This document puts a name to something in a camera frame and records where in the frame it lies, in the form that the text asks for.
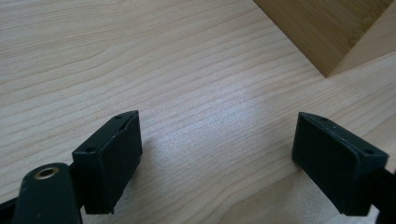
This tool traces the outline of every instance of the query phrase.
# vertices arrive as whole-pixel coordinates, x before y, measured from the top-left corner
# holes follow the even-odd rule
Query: tabletop
[[[396,54],[324,78],[253,1],[0,2],[0,202],[37,166],[139,110],[143,156],[115,214],[84,223],[374,223],[291,160],[298,112],[396,167]]]

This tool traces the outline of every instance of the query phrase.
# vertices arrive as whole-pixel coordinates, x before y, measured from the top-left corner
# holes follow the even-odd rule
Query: screw hole
[[[85,148],[85,151],[86,151],[86,152],[93,152],[93,151],[95,151],[95,150],[96,150],[95,147],[87,147],[87,148]]]
[[[45,168],[45,169],[40,170],[39,172],[35,173],[35,179],[38,179],[38,180],[47,179],[47,178],[50,178],[50,177],[56,175],[56,173],[58,173],[58,172],[59,172],[58,167]]]
[[[374,154],[374,152],[371,149],[364,149],[363,151],[367,154]]]

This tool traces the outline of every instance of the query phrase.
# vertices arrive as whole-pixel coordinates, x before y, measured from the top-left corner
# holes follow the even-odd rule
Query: wood grain
[[[3,1],[0,202],[138,109],[141,164],[116,214],[85,223],[373,223],[339,215],[291,143],[297,113],[316,113],[394,169],[395,62],[325,79],[250,1]]]
[[[255,2],[325,77],[396,51],[393,0]]]

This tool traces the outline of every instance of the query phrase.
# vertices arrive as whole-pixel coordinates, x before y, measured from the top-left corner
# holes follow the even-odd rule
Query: black object
[[[396,223],[396,176],[385,170],[388,154],[329,119],[300,113],[292,158],[347,216]]]
[[[142,155],[138,111],[117,115],[73,151],[70,166],[40,166],[23,179],[20,196],[0,205],[0,223],[82,223],[114,206]]]

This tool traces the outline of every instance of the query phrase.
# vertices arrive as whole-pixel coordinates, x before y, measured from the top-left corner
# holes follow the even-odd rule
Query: wooden block
[[[254,0],[329,77],[396,50],[393,0]]]

